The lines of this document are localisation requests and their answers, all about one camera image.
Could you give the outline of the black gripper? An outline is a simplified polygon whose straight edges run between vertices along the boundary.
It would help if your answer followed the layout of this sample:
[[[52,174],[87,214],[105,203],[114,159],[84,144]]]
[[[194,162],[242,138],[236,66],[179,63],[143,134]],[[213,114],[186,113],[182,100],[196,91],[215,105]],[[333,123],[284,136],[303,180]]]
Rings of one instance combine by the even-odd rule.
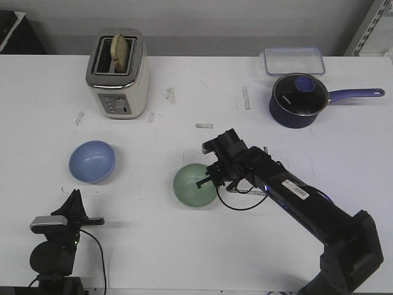
[[[69,214],[74,206],[76,197],[77,214]],[[48,241],[56,242],[61,246],[76,246],[80,240],[80,231],[85,226],[101,226],[104,217],[89,218],[86,215],[82,196],[79,189],[74,189],[67,200],[58,209],[58,214],[50,214],[49,230],[45,234]]]
[[[241,160],[241,156],[248,151],[244,141],[239,138],[233,128],[217,137],[217,161],[207,167],[205,175],[209,176],[196,182],[197,188],[212,181],[215,187],[224,186],[231,182],[229,187],[236,187],[243,180],[248,180],[255,186],[255,179],[249,168]]]

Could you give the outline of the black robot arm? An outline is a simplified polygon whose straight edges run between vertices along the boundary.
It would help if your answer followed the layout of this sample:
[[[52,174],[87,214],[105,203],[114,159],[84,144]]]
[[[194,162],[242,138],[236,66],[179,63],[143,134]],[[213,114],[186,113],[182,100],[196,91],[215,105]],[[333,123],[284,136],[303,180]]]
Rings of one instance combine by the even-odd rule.
[[[88,294],[80,277],[73,277],[80,234],[85,226],[101,226],[104,218],[89,218],[80,190],[74,189],[64,204],[47,216],[37,216],[29,228],[46,241],[36,246],[29,258],[37,272],[37,294]]]
[[[320,272],[299,294],[351,294],[383,262],[375,222],[361,210],[354,216],[336,206],[323,192],[309,186],[258,147],[247,147],[233,129],[202,144],[217,161],[206,169],[215,187],[228,190],[246,179],[261,189],[324,245]]]

